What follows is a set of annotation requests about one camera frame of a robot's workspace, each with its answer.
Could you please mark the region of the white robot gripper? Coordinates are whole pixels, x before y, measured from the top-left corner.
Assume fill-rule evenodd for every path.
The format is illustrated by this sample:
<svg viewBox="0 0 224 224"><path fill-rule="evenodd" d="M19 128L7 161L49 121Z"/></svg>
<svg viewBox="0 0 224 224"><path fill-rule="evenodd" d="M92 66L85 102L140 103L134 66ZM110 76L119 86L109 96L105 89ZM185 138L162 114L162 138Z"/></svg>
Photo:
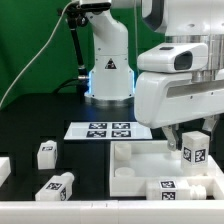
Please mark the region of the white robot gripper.
<svg viewBox="0 0 224 224"><path fill-rule="evenodd" d="M224 69L210 82L192 83L192 73L143 72L137 79L135 119L151 129L163 127L169 150L177 150L177 123L204 118L202 129L213 132L224 113Z"/></svg>

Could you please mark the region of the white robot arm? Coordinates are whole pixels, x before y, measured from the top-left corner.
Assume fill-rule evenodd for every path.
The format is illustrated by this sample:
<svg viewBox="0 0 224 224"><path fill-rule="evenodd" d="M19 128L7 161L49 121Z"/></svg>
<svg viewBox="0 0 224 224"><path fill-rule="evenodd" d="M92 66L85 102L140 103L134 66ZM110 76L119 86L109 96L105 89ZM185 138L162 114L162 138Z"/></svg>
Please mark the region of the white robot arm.
<svg viewBox="0 0 224 224"><path fill-rule="evenodd" d="M111 8L129 0L80 0L94 36L95 65L88 101L134 100L136 120L162 128L178 146L175 125L224 112L224 0L137 0L143 21L165 41L140 54L133 78L127 62L127 29Z"/></svg>

